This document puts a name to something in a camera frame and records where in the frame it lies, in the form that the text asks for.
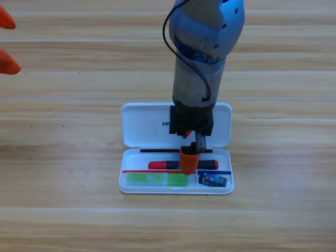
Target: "orange object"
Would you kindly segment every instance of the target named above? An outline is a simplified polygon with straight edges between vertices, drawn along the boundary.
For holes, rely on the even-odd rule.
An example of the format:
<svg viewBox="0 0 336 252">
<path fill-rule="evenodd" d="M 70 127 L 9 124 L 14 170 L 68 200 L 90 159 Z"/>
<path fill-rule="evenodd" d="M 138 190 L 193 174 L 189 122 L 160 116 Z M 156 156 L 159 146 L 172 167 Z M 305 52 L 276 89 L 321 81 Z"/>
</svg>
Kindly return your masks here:
<svg viewBox="0 0 336 252">
<path fill-rule="evenodd" d="M 0 74 L 15 75 L 21 71 L 21 67 L 3 49 L 0 48 Z"/>
<path fill-rule="evenodd" d="M 15 29 L 16 24 L 11 15 L 0 5 L 0 27 L 5 29 Z"/>
<path fill-rule="evenodd" d="M 180 169 L 184 175 L 190 175 L 195 173 L 198 162 L 199 162 L 199 154 L 196 155 L 187 155 L 180 150 Z"/>
</svg>

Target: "green block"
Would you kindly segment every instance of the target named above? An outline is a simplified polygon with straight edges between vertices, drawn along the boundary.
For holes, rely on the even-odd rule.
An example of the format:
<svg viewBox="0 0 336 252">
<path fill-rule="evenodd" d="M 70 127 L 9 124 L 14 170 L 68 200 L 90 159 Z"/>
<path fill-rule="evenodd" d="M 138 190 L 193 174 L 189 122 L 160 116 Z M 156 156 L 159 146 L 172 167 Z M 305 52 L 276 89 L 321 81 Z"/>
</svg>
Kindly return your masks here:
<svg viewBox="0 0 336 252">
<path fill-rule="evenodd" d="M 167 186 L 188 186 L 188 177 L 180 173 L 168 173 Z"/>
<path fill-rule="evenodd" d="M 163 182 L 163 173 L 144 173 L 129 172 L 127 173 L 127 182 Z"/>
</svg>

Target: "black cable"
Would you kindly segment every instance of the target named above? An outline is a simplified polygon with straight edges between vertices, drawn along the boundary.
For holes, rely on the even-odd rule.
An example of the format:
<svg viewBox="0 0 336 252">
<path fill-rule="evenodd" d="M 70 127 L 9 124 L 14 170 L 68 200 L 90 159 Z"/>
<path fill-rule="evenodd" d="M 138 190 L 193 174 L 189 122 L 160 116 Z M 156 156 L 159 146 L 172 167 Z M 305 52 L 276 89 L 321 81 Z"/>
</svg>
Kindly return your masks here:
<svg viewBox="0 0 336 252">
<path fill-rule="evenodd" d="M 192 66 L 191 64 L 189 64 L 184 58 L 182 58 L 180 55 L 178 55 L 178 53 L 169 45 L 167 39 L 166 39 L 166 34 L 165 34 L 165 30 L 166 30 L 166 25 L 168 23 L 169 18 L 173 15 L 173 13 L 180 8 L 181 6 L 185 5 L 186 3 L 188 3 L 190 0 L 184 0 L 183 2 L 177 4 L 176 6 L 174 6 L 172 8 L 172 10 L 169 12 L 169 14 L 167 15 L 164 23 L 163 23 L 163 30 L 162 30 L 162 35 L 163 35 L 163 40 L 165 42 L 165 44 L 168 46 L 168 48 L 170 49 L 170 51 L 173 52 L 173 54 L 176 55 L 177 58 L 179 58 L 182 62 L 184 62 L 187 66 L 189 66 L 191 69 L 193 69 L 195 71 L 195 73 L 198 74 L 198 76 L 201 77 L 201 79 L 204 81 L 205 86 L 206 86 L 206 99 L 203 99 L 203 101 L 210 101 L 211 98 L 211 89 L 209 86 L 209 83 L 207 82 L 207 80 L 205 79 L 204 75 L 194 66 Z"/>
</svg>

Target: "pen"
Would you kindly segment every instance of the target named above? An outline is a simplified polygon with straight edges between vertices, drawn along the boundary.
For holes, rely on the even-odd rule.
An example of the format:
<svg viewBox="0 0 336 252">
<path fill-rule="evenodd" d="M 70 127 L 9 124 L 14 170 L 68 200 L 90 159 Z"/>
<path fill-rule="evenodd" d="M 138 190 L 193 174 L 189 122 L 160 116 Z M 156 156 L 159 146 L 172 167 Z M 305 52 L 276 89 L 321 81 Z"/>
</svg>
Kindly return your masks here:
<svg viewBox="0 0 336 252">
<path fill-rule="evenodd" d="M 179 170 L 178 161 L 153 161 L 148 164 L 150 170 Z M 218 170 L 217 160 L 201 160 L 198 163 L 198 170 Z"/>
</svg>

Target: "open case lid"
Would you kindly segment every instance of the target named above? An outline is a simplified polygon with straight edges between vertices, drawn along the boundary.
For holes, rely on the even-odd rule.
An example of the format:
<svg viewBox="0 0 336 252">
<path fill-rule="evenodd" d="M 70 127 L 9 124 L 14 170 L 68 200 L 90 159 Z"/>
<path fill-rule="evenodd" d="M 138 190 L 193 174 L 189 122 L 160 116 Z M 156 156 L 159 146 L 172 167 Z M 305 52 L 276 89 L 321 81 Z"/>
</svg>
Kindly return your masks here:
<svg viewBox="0 0 336 252">
<path fill-rule="evenodd" d="M 173 103 L 128 103 L 121 108 L 124 143 L 129 147 L 143 149 L 179 149 L 195 141 L 193 132 L 184 139 L 169 134 L 170 106 Z M 206 136 L 206 147 L 222 148 L 229 144 L 232 124 L 232 108 L 217 103 L 213 109 L 214 127 Z"/>
</svg>

